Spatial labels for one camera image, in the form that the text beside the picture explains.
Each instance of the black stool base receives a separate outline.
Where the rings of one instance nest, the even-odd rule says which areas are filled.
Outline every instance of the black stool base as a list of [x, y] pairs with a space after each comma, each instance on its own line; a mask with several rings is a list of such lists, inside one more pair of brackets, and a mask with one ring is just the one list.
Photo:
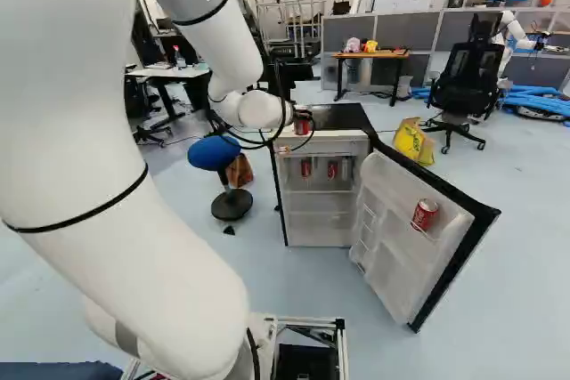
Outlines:
[[219, 194], [212, 202], [212, 215], [224, 222], [239, 220], [253, 205], [253, 196], [244, 189], [231, 189]]

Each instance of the fridge door black frame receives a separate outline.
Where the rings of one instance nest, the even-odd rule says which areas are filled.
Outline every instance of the fridge door black frame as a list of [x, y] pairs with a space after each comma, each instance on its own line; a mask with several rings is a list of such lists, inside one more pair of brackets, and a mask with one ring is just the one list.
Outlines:
[[[457, 277], [461, 268], [465, 265], [468, 258], [475, 250], [476, 246], [481, 241], [481, 238], [485, 235], [487, 230], [501, 214], [501, 211], [474, 200], [472, 197], [457, 189], [455, 186], [448, 183], [440, 176], [432, 173], [431, 171], [428, 171], [423, 166], [417, 164], [399, 151], [382, 142], [372, 128], [370, 122], [368, 121], [368, 118], [366, 118], [366, 123], [361, 124], [361, 130], [365, 132], [369, 137], [370, 152], [372, 152], [374, 149], [379, 151], [474, 216], [474, 221], [469, 226], [468, 231], [461, 240], [459, 246], [455, 250], [455, 253], [445, 267], [441, 276], [437, 280], [434, 288], [431, 290], [431, 293], [427, 297], [422, 307], [419, 309], [415, 318], [407, 324], [414, 333], [418, 333], [428, 316], [435, 309], [439, 301], [443, 298], [445, 292], [453, 280]], [[273, 179], [275, 181], [275, 189], [277, 192], [278, 200], [278, 206], [275, 209], [280, 213], [283, 238], [285, 245], [288, 246], [289, 242], [287, 238], [285, 216], [281, 209], [281, 189], [279, 186], [279, 176], [277, 174], [275, 152], [273, 147], [270, 147], [269, 151], [271, 155]]]

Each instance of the blue stool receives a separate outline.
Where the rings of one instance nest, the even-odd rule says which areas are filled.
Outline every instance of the blue stool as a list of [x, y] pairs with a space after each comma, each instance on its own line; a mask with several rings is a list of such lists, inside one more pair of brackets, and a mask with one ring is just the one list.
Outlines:
[[[238, 157], [240, 152], [237, 140], [231, 137], [222, 138], [219, 135], [202, 138], [188, 149], [190, 165], [206, 171], [216, 171], [219, 175], [225, 192], [219, 194], [212, 202], [212, 215], [225, 222], [239, 220], [253, 205], [251, 193], [244, 189], [232, 189], [225, 173], [225, 168]], [[231, 227], [224, 232], [233, 234]]]

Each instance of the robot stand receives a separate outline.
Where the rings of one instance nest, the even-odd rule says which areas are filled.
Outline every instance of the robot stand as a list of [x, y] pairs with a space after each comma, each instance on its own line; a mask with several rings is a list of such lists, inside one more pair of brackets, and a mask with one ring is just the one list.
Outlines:
[[[261, 380], [348, 380], [344, 319], [252, 313], [248, 326], [256, 341]], [[224, 380], [255, 378], [251, 350], [245, 343]], [[132, 359], [120, 380], [134, 380], [148, 370]]]

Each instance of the whiteboard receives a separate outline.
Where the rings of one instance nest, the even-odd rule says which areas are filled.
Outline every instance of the whiteboard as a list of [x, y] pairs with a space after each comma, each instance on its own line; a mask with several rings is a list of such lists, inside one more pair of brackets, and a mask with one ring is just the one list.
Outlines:
[[428, 11], [432, 0], [376, 0], [374, 12], [421, 12]]

